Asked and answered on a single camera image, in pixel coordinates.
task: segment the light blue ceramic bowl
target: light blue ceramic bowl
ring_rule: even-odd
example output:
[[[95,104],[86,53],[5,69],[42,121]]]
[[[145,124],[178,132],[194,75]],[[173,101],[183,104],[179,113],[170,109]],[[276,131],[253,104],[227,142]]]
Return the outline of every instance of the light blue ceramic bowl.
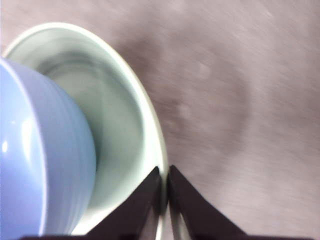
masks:
[[[1,239],[69,234],[95,182],[86,118],[46,76],[0,63]]]

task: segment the white bowl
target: white bowl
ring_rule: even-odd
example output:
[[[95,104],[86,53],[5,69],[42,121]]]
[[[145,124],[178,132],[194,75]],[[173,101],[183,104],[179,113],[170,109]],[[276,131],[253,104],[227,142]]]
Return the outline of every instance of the white bowl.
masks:
[[[96,182],[73,234],[96,226],[155,166],[163,179],[165,206],[168,162],[161,127],[141,82],[114,49],[81,27],[47,23],[27,30],[4,55],[60,85],[82,109],[92,130]],[[157,238],[162,229],[160,218]]]
[[[49,78],[6,59],[0,63],[1,239],[69,234],[94,187],[88,123]]]

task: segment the gray carpet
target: gray carpet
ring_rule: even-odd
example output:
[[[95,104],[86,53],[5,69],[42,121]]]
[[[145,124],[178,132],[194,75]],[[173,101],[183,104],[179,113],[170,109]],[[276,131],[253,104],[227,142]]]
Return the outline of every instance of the gray carpet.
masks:
[[[2,0],[1,51],[52,21],[127,60],[170,164],[239,227],[320,238],[320,1]]]

